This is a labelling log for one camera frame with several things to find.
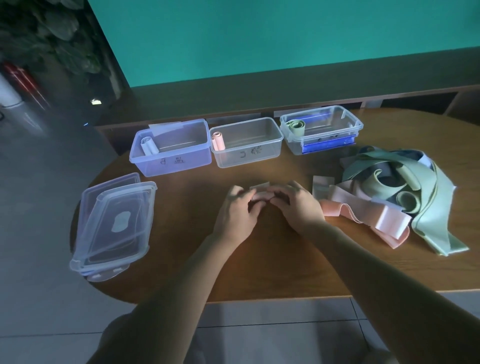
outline wooden table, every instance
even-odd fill
[[[327,218],[373,254],[436,291],[480,289],[480,128],[463,121],[420,111],[365,109],[357,113],[365,127],[358,145],[423,150],[458,186],[450,214],[450,231],[470,251],[437,256],[416,234],[393,250],[367,226],[343,217]],[[355,147],[293,155],[285,143],[278,158],[221,169],[210,165],[145,178],[158,186],[150,250],[130,268],[93,285],[116,299],[139,303],[178,271],[211,231],[228,188],[270,181],[296,180],[312,189],[312,176],[335,176],[338,159]],[[92,185],[138,171],[128,154],[107,166]],[[74,244],[77,213],[71,228]],[[252,235],[223,267],[209,302],[348,296],[349,292],[325,257],[267,205]]]

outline person's left arm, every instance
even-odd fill
[[[139,304],[125,325],[102,345],[89,364],[183,363],[206,300],[224,263],[251,234],[264,201],[248,211],[255,190],[233,186],[213,233],[181,271],[149,300]]]

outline person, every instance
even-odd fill
[[[325,255],[400,363],[480,363],[480,320],[328,224],[319,202],[298,183],[268,191],[288,224]],[[89,364],[183,362],[222,266],[267,203],[251,206],[255,193],[230,189],[212,234],[165,286],[110,325],[117,327],[102,337]]]

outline plastic container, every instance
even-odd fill
[[[154,135],[153,129],[140,130],[130,150],[130,162],[145,177],[189,170],[212,163],[208,125],[204,119],[176,123],[175,128]],[[150,136],[160,153],[146,156],[140,142]]]
[[[290,120],[303,120],[303,136],[295,136],[288,125]],[[280,117],[280,130],[295,155],[319,152],[355,144],[363,123],[342,106],[329,106],[294,112]]]
[[[225,150],[214,150],[220,168],[258,162],[280,155],[283,135],[272,118],[260,118],[217,126],[210,129],[222,133]]]
[[[104,191],[77,239],[70,268],[89,280],[109,279],[148,251],[156,184],[141,182]]]
[[[122,187],[133,183],[140,183],[140,175],[137,172],[97,184],[83,191],[78,214],[77,240],[84,231],[85,224],[92,213],[98,195],[104,191],[111,190],[112,188]]]

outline pile of ribbon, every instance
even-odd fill
[[[313,178],[325,216],[364,223],[394,249],[407,239],[410,224],[440,255],[468,250],[447,227],[455,186],[423,152],[368,146],[340,163],[341,183]]]

